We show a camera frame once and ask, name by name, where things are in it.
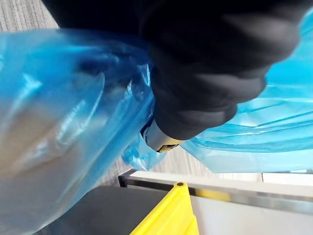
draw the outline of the yellow object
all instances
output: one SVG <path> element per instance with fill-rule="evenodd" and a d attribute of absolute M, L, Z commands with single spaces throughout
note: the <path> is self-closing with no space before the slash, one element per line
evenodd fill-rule
<path fill-rule="evenodd" d="M 219 201 L 230 202 L 230 196 L 227 192 L 218 192 L 213 190 L 201 189 L 196 191 L 196 195 L 199 197 L 206 197 Z"/>
<path fill-rule="evenodd" d="M 131 235 L 199 235 L 188 185 L 182 182 L 174 184 Z"/>

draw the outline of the white surface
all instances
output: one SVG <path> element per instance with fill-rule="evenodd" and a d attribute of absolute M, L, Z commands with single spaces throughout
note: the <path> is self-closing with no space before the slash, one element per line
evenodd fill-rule
<path fill-rule="evenodd" d="M 313 196 L 313 187 L 223 180 L 177 174 L 137 171 L 134 177 L 184 181 L 244 190 Z M 306 235 L 313 234 L 313 216 L 270 210 L 191 196 L 200 235 Z"/>
<path fill-rule="evenodd" d="M 191 196 L 200 235 L 310 235 L 313 216 Z"/>
<path fill-rule="evenodd" d="M 137 171 L 132 176 L 148 179 L 169 180 L 173 182 L 183 181 L 190 184 L 208 185 L 216 187 L 237 188 L 257 192 L 278 193 L 284 195 L 298 195 L 313 197 L 313 187 L 282 184 L 265 184 L 263 182 L 248 182 L 239 180 L 225 180 L 216 178 L 205 178 L 199 176 L 188 176 L 179 174 L 167 174 L 157 172 Z"/>
<path fill-rule="evenodd" d="M 313 186 L 313 174 L 263 173 L 263 181 L 272 184 Z"/>

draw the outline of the black sleeve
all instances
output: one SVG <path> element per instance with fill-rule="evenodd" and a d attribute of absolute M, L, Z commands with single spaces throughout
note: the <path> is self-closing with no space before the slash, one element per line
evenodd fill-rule
<path fill-rule="evenodd" d="M 155 64 L 159 128 L 190 139 L 236 114 L 264 89 L 273 63 L 290 55 L 312 0 L 135 1 Z"/>

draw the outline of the plastic bag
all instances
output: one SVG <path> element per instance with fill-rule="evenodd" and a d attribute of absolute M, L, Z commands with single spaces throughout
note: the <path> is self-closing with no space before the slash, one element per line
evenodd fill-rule
<path fill-rule="evenodd" d="M 136 137 L 153 100 L 141 47 L 97 32 L 0 34 L 1 235 L 58 218 Z"/>
<path fill-rule="evenodd" d="M 268 85 L 258 98 L 239 104 L 231 121 L 207 129 L 181 147 L 213 172 L 313 168 L 312 11 L 300 30 L 299 46 L 291 57 L 270 69 Z M 124 153 L 123 159 L 136 168 L 149 169 L 146 166 L 163 156 L 132 147 L 140 141 L 134 141 L 129 147 L 132 154 Z"/>

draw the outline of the white panel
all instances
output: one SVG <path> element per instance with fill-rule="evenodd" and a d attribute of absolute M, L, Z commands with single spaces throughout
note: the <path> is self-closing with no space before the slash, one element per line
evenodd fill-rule
<path fill-rule="evenodd" d="M 313 216 L 191 196 L 201 235 L 304 235 Z"/>

